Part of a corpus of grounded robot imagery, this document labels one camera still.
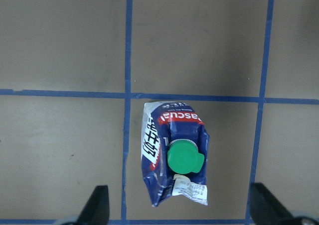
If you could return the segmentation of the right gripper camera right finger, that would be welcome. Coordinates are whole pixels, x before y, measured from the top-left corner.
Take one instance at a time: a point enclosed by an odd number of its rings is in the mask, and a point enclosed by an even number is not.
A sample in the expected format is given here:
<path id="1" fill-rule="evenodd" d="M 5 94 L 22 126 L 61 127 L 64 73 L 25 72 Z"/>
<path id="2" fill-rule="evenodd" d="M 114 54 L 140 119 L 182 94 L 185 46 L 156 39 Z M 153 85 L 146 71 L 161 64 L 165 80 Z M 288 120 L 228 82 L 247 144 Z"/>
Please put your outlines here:
<path id="1" fill-rule="evenodd" d="M 262 183 L 250 186 L 250 215 L 256 225 L 298 225 L 295 218 Z"/>

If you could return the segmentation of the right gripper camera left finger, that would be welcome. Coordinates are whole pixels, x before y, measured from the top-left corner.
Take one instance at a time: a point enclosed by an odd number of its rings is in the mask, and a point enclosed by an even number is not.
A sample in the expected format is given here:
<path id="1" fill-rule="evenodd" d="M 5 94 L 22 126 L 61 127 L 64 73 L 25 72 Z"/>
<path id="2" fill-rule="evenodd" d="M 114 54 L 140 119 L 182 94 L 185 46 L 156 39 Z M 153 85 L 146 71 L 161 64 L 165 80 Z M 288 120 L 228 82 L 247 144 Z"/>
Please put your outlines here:
<path id="1" fill-rule="evenodd" d="M 107 185 L 96 186 L 80 213 L 77 225 L 107 225 L 110 217 L 109 190 Z"/>

